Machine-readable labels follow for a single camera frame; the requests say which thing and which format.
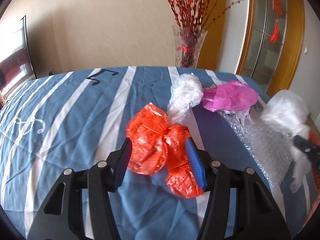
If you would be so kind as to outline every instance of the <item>red ribbon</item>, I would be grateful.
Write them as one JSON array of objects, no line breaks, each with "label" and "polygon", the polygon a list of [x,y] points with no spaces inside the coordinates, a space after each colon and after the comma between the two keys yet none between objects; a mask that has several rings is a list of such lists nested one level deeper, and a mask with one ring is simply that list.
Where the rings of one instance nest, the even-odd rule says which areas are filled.
[{"label": "red ribbon", "polygon": [[277,16],[282,16],[281,0],[272,0],[272,9],[276,12]]},{"label": "red ribbon", "polygon": [[182,46],[180,46],[180,47],[177,47],[177,50],[180,50],[180,49],[182,49],[182,51],[185,52],[185,53],[193,53],[193,52],[194,52],[194,49],[188,48],[188,47],[185,46],[185,45],[182,45]]},{"label": "red ribbon", "polygon": [[278,25],[279,25],[279,21],[277,20],[275,29],[273,31],[273,34],[272,34],[271,38],[270,38],[270,41],[273,42],[273,43],[276,43],[276,40],[277,40],[278,35],[279,35],[279,26]]}]

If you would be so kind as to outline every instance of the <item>beige wall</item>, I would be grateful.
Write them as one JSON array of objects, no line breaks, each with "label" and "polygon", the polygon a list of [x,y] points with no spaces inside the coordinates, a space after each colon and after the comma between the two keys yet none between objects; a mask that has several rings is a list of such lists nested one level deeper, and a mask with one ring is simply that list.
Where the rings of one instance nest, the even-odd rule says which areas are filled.
[{"label": "beige wall", "polygon": [[175,63],[175,22],[166,0],[12,0],[0,35],[24,15],[38,76]]},{"label": "beige wall", "polygon": [[316,120],[320,113],[320,21],[308,1],[303,0],[303,2],[305,8],[303,47],[289,89],[305,100],[312,120]]},{"label": "beige wall", "polygon": [[[227,4],[237,0],[227,0]],[[244,0],[226,12],[220,56],[216,70],[236,73],[247,30],[249,1]]]}]

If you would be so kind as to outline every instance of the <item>red plastic bag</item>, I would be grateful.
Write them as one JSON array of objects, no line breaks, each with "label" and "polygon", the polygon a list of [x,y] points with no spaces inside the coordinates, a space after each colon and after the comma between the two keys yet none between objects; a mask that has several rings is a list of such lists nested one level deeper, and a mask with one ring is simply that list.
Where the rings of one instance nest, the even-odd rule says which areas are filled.
[{"label": "red plastic bag", "polygon": [[149,103],[129,122],[127,137],[132,141],[129,170],[154,175],[167,165],[166,182],[174,194],[192,198],[203,193],[185,150],[186,139],[191,137],[188,127],[169,126],[167,114]]},{"label": "red plastic bag", "polygon": [[191,137],[188,127],[184,125],[173,125],[168,128],[164,136],[168,147],[168,170],[177,168],[188,162],[186,154],[186,139]]},{"label": "red plastic bag", "polygon": [[169,171],[166,182],[170,190],[181,197],[194,198],[203,193],[196,183],[189,162]]},{"label": "red plastic bag", "polygon": [[147,104],[127,126],[127,137],[132,141],[129,170],[154,175],[166,164],[168,148],[164,135],[169,126],[167,114],[153,103]]}]

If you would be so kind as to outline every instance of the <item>metal screw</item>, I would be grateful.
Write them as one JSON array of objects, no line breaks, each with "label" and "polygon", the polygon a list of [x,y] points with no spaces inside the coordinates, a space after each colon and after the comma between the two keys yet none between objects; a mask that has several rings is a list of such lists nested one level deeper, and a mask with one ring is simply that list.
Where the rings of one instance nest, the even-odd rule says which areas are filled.
[{"label": "metal screw", "polygon": [[64,171],[63,171],[63,174],[64,175],[70,175],[72,173],[72,169],[70,169],[70,168],[67,168],[67,169],[65,169]]},{"label": "metal screw", "polygon": [[254,174],[254,169],[253,168],[247,168],[245,171],[250,175]]},{"label": "metal screw", "polygon": [[104,168],[105,166],[107,166],[107,163],[105,161],[98,162],[99,168]]},{"label": "metal screw", "polygon": [[211,165],[212,165],[213,167],[218,168],[218,167],[221,165],[221,163],[220,163],[219,161],[212,161],[212,162],[211,162]]}]

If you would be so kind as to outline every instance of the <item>treble clef print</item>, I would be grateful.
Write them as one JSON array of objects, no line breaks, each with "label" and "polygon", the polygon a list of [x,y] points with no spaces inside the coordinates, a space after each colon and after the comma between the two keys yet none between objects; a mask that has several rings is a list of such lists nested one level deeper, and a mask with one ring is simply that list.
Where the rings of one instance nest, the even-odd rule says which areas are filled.
[{"label": "treble clef print", "polygon": [[36,119],[36,118],[33,117],[33,118],[30,120],[30,123],[28,124],[28,126],[30,125],[30,129],[29,129],[28,131],[25,131],[24,133],[22,133],[22,129],[23,129],[23,128],[21,128],[21,125],[22,125],[22,124],[25,125],[25,123],[27,123],[27,121],[26,121],[26,122],[22,122],[21,118],[20,118],[20,117],[17,117],[13,122],[19,125],[19,134],[22,133],[22,135],[26,135],[26,134],[30,133],[30,131],[31,131],[31,129],[32,129],[32,126],[34,125],[35,121],[40,122],[40,123],[42,124],[42,128],[38,129],[38,130],[37,130],[37,133],[38,133],[38,134],[43,133],[43,132],[44,132],[44,129],[45,129],[45,122],[44,122],[42,119]]},{"label": "treble clef print", "polygon": [[99,80],[99,79],[94,79],[94,77],[99,76],[100,74],[102,74],[102,73],[105,72],[105,71],[111,72],[111,73],[112,73],[112,74],[111,74],[112,76],[116,76],[116,75],[119,74],[119,72],[116,72],[116,71],[112,71],[112,70],[108,70],[108,69],[104,69],[104,68],[103,68],[103,69],[100,70],[98,73],[95,73],[95,74],[91,75],[90,77],[87,77],[86,79],[94,80],[94,82],[91,84],[92,86],[98,85],[98,84],[100,84],[100,80]]}]

